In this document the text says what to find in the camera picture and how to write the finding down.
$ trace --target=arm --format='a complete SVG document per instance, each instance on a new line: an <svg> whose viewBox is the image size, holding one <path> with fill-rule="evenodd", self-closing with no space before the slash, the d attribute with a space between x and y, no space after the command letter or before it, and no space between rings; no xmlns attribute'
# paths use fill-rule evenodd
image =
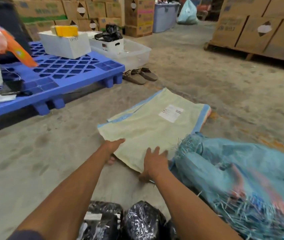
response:
<svg viewBox="0 0 284 240"><path fill-rule="evenodd" d="M76 239L104 164L124 139L105 141L17 227L45 240Z"/></svg>
<svg viewBox="0 0 284 240"><path fill-rule="evenodd" d="M148 148L141 180L152 179L159 189L177 234L182 240L242 240L196 194L185 187L168 169L167 151L159 155Z"/></svg>

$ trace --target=sandal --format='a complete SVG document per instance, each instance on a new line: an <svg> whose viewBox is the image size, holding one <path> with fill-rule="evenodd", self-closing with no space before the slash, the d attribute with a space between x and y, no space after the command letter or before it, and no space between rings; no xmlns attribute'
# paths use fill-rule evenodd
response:
<svg viewBox="0 0 284 240"><path fill-rule="evenodd" d="M153 72L151 72L149 68L142 67L142 68L139 68L138 70L139 70L139 74L143 76L146 80L149 80L152 82L155 82L156 80L158 80L158 76L155 75Z"/></svg>
<svg viewBox="0 0 284 240"><path fill-rule="evenodd" d="M128 70L127 72L124 72L123 79L138 85L143 85L146 83L143 76L139 75L138 69Z"/></svg>

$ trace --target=warehouse floor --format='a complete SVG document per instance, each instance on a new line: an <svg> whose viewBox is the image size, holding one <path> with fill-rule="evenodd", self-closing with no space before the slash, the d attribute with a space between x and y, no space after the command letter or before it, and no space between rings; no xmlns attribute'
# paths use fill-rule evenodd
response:
<svg viewBox="0 0 284 240"><path fill-rule="evenodd" d="M248 62L237 53L204 51L213 31L214 23L205 22L132 39L152 48L148 65L159 75L157 82L102 90L93 85L68 95L73 101L47 116L25 108L0 117L0 239L98 148L98 124L164 86L212 107L202 129L206 136L284 151L284 69L266 59ZM169 217L157 188L136 176L119 161L105 166L93 199L124 208L147 200Z"/></svg>

